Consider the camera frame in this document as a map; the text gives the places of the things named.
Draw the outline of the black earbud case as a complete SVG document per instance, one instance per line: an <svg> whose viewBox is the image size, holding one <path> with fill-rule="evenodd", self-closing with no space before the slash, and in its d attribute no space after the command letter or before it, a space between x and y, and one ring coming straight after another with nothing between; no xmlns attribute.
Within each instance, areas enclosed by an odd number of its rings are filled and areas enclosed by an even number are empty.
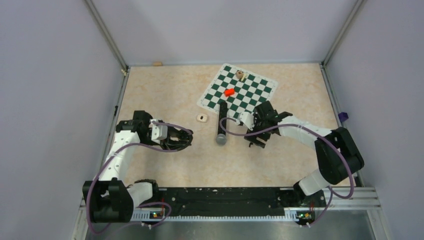
<svg viewBox="0 0 424 240"><path fill-rule="evenodd" d="M180 150L185 149L192 145L192 141L193 141L192 134L188 134L188 133L180 134L177 138L178 138Z"/></svg>

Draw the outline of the cream earbud case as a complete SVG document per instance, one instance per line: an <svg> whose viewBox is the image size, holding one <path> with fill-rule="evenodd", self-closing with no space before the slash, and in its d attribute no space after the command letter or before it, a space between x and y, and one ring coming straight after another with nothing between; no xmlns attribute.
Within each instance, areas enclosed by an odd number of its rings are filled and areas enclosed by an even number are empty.
<svg viewBox="0 0 424 240"><path fill-rule="evenodd" d="M206 114L198 114L196 116L196 120L200 123L206 123L208 121L209 117Z"/></svg>

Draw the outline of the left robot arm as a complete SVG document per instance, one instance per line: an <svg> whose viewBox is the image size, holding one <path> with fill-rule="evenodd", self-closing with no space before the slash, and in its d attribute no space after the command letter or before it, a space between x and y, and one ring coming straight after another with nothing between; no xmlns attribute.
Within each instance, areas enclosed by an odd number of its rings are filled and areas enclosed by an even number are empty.
<svg viewBox="0 0 424 240"><path fill-rule="evenodd" d="M145 203L154 207L160 202L158 184L154 180L138 180L126 186L126 178L136 147L162 153L180 152L192 144L193 131L153 118L144 110L136 110L132 119L121 120L114 140L93 180L86 181L82 192L91 223L128 223L133 211Z"/></svg>

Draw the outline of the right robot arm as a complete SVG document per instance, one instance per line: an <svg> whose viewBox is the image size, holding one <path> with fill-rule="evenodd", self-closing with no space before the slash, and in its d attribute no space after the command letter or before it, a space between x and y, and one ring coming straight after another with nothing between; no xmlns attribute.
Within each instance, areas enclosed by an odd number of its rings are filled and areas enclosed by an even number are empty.
<svg viewBox="0 0 424 240"><path fill-rule="evenodd" d="M278 113L269 101L256 106L252 113L242 112L239 123L247 127L245 140L264 148L272 134L289 137L315 150L318 168L293 186L293 200L307 206L314 194L345 179L365 165L350 132L344 127L329 129L302 121L292 113Z"/></svg>

